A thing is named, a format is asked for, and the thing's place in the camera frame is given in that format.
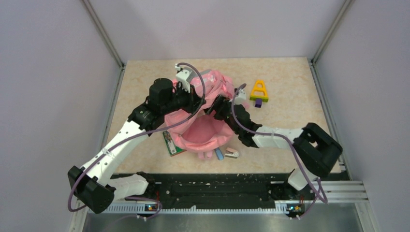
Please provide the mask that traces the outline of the pink student backpack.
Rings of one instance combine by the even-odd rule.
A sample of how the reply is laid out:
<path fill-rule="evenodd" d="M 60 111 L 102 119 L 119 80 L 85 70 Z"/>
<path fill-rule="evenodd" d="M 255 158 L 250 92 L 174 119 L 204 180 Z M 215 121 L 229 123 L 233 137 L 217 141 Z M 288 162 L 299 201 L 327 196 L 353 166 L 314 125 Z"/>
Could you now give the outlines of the pink student backpack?
<path fill-rule="evenodd" d="M 215 112 L 206 114 L 219 95 L 231 100 L 234 95 L 234 85 L 230 77 L 217 70 L 201 72 L 205 84 L 206 103 L 199 112 L 179 126 L 168 129 L 176 146 L 198 154 L 198 157 L 210 158 L 214 149 L 227 144 L 234 132 L 222 120 L 214 118 Z"/>

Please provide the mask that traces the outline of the green picture book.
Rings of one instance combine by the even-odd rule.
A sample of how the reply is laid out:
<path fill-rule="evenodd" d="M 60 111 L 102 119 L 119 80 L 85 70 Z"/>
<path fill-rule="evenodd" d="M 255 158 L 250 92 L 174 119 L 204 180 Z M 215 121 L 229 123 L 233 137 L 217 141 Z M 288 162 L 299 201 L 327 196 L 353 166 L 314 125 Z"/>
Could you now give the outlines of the green picture book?
<path fill-rule="evenodd" d="M 166 147 L 168 149 L 170 157 L 176 156 L 176 155 L 186 151 L 185 149 L 182 149 L 182 148 L 178 147 L 174 143 L 174 141 L 173 141 L 173 139 L 172 139 L 172 137 L 171 137 L 171 135 L 168 131 L 166 131 L 166 130 L 163 131 L 162 135 L 163 135 L 163 138 L 164 138 L 164 141 L 165 141 L 165 144 L 166 144 Z"/>

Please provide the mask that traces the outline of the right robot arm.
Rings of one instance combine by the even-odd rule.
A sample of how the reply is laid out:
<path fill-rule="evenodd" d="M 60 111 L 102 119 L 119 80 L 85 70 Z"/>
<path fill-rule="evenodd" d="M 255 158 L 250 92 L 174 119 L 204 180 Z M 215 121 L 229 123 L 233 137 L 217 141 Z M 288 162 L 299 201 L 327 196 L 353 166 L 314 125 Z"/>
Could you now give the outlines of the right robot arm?
<path fill-rule="evenodd" d="M 327 177 L 343 152 L 342 146 L 316 123 L 309 122 L 300 129 L 263 126 L 250 119 L 243 105 L 232 104 L 221 95 L 205 109 L 205 113 L 224 121 L 247 147 L 274 147 L 292 152 L 298 167 L 283 186 L 289 199 L 297 199 L 305 186 L 312 186 L 314 180 Z"/>

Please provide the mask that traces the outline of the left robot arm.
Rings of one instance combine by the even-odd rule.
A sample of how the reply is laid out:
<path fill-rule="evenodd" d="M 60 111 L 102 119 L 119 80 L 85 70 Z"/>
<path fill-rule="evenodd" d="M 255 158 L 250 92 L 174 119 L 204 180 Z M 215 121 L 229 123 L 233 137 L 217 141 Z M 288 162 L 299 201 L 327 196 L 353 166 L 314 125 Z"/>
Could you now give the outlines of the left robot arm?
<path fill-rule="evenodd" d="M 116 136 L 90 161 L 68 171 L 71 191 L 67 207 L 75 212 L 76 197 L 94 213 L 103 212 L 112 202 L 139 195 L 151 199 L 155 187 L 140 174 L 112 179 L 124 159 L 153 133 L 179 126 L 193 118 L 206 103 L 205 85 L 198 92 L 188 81 L 159 78 L 149 88 L 145 101 L 137 106 Z"/>

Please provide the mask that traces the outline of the purple toy cube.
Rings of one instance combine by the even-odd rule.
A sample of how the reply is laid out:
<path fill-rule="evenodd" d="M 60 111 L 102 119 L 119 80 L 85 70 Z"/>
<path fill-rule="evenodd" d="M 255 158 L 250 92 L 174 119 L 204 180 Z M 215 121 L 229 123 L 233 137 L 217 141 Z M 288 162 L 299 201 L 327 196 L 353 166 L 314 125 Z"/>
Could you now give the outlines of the purple toy cube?
<path fill-rule="evenodd" d="M 261 106 L 262 106 L 262 104 L 263 104 L 263 100 L 262 99 L 259 99 L 259 98 L 257 98 L 255 101 L 255 107 L 256 108 L 261 108 Z"/>

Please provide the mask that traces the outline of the yellow toy triangle block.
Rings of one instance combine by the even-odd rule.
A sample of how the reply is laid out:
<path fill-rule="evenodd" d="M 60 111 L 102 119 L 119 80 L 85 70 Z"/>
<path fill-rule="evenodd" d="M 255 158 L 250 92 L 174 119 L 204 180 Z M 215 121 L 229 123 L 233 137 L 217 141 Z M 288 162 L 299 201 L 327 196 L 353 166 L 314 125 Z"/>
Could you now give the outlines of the yellow toy triangle block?
<path fill-rule="evenodd" d="M 266 89 L 266 85 L 263 80 L 257 80 L 251 90 L 249 99 L 251 101 L 255 101 L 257 99 L 262 100 L 262 102 L 268 102 L 268 92 Z"/>

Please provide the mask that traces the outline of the white pink eraser case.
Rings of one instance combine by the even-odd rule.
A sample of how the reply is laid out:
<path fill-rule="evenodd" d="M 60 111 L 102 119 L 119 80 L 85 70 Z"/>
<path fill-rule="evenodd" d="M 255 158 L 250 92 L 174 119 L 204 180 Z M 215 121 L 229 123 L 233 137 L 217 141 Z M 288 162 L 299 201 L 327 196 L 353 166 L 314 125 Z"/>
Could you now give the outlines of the white pink eraser case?
<path fill-rule="evenodd" d="M 239 152 L 238 152 L 237 150 L 235 150 L 235 149 L 233 149 L 233 148 L 227 147 L 227 148 L 226 148 L 226 151 L 225 151 L 225 153 L 224 153 L 224 156 L 225 156 L 226 158 L 237 159 L 237 158 L 240 156 L 240 154 L 239 154 Z"/>

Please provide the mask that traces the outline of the aluminium frame rail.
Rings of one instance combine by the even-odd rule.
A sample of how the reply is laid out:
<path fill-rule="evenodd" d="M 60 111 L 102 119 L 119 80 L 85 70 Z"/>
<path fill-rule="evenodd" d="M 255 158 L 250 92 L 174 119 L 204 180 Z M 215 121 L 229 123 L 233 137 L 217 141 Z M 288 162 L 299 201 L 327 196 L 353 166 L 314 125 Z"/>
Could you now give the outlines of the aluminium frame rail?
<path fill-rule="evenodd" d="M 101 20 L 99 19 L 97 12 L 95 11 L 94 7 L 91 4 L 91 1 L 89 0 L 80 0 L 82 3 L 83 7 L 85 8 L 87 14 L 89 15 L 89 18 L 94 25 L 98 35 L 100 36 L 102 42 L 104 43 L 108 53 L 110 56 L 114 59 L 115 63 L 117 66 L 119 66 L 120 69 L 123 69 L 125 64 L 121 60 L 118 51 L 116 50 L 113 42 L 111 41 L 107 31 L 105 30 Z"/>

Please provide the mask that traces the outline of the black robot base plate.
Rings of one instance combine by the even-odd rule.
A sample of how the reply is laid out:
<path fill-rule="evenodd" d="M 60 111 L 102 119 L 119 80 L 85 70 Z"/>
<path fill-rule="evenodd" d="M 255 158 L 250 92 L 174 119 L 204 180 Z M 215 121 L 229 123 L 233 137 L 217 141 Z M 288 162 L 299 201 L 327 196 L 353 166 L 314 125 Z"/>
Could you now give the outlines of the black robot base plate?
<path fill-rule="evenodd" d="M 155 186 L 147 195 L 155 193 L 161 202 L 188 201 L 225 197 L 228 200 L 310 200 L 310 187 L 296 190 L 288 184 L 288 174 L 148 174 Z"/>

